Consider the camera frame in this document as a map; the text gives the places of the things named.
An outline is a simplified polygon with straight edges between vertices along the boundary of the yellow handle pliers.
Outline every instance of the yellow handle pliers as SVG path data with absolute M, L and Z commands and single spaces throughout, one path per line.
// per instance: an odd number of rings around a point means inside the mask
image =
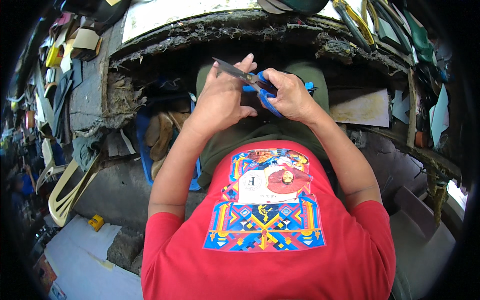
M 376 44 L 367 24 L 353 11 L 352 7 L 345 0 L 333 0 L 332 4 L 359 46 L 367 53 L 375 51 Z

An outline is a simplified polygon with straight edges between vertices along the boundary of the person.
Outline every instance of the person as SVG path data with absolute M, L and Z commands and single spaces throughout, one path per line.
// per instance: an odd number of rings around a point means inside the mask
M 240 80 L 217 75 L 214 63 L 203 86 L 200 71 L 195 110 L 150 195 L 144 299 L 389 297 L 395 250 L 375 175 L 330 118 L 321 71 L 301 65 L 317 76 L 264 71 L 278 89 L 269 101 L 285 116 L 266 123 L 264 111 L 241 105 Z M 257 64 L 249 54 L 235 66 L 251 72 Z M 319 87 L 313 97 L 297 75 Z M 346 206 L 318 159 L 322 153 Z M 184 222 L 199 156 L 209 173 L 204 183 L 211 182 Z

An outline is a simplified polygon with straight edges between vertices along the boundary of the man's right hand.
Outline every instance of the man's right hand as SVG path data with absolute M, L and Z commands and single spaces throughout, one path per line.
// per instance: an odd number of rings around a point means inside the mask
M 278 89 L 276 98 L 268 98 L 268 101 L 282 115 L 306 125 L 318 119 L 315 112 L 323 109 L 310 96 L 300 78 L 273 68 L 266 69 L 263 75 Z

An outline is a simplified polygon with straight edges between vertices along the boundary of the blue tray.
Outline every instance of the blue tray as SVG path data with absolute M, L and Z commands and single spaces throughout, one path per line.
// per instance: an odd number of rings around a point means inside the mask
M 190 100 L 191 111 L 195 108 L 195 103 Z M 150 147 L 145 144 L 144 136 L 148 128 L 148 123 L 150 122 L 150 109 L 147 107 L 141 108 L 135 120 L 135 125 L 137 127 L 137 139 L 138 144 L 140 145 L 140 157 L 142 158 L 142 165 L 144 167 L 145 178 L 148 184 L 153 185 L 152 176 L 150 175 L 150 170 L 152 169 L 153 160 L 150 158 Z M 190 191 L 198 191 L 200 186 L 197 183 L 197 179 L 200 176 L 200 159 L 197 159 L 195 170 L 193 171 L 193 178 L 190 183 Z

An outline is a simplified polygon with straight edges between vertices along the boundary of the workbench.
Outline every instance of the workbench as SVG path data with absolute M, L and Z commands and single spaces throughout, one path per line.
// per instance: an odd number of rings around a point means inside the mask
M 239 1 L 230 1 L 237 5 Z M 360 2 L 349 1 L 352 7 Z M 178 16 L 155 20 L 143 20 L 142 28 L 135 11 L 149 11 L 133 4 L 122 20 L 102 35 L 102 45 L 98 57 L 83 62 L 84 81 L 73 90 L 70 98 L 70 128 L 78 135 L 89 136 L 100 128 L 121 128 L 135 116 L 141 88 L 133 84 L 148 81 L 148 76 L 159 74 L 156 66 L 165 65 L 165 70 L 173 72 L 171 62 L 181 59 L 187 51 L 196 51 L 201 45 L 248 40 L 248 43 L 268 43 L 294 45 L 300 48 L 315 49 L 312 60 L 328 57 L 345 65 L 362 64 L 389 78 L 393 86 L 408 86 L 411 93 L 411 108 L 415 107 L 418 82 L 413 71 L 412 56 L 407 56 L 376 39 L 381 52 L 366 53 L 363 49 L 352 50 L 336 46 L 330 41 L 354 43 L 352 35 L 339 17 L 332 17 L 332 8 L 326 7 L 315 16 L 291 14 L 272 15 L 256 6 L 256 1 L 242 1 L 249 8 L 228 10 L 229 6 L 216 7 L 206 14 Z M 183 70 L 195 76 L 196 70 Z M 122 81 L 122 89 L 113 87 Z M 390 116 L 390 127 L 348 126 L 355 130 L 373 132 L 393 141 L 404 153 L 410 154 L 425 166 L 430 166 L 439 174 L 462 181 L 459 162 L 460 151 L 460 101 L 451 101 L 449 139 L 442 154 L 428 148 L 414 146 L 415 110 L 410 110 L 410 122 L 404 124 Z

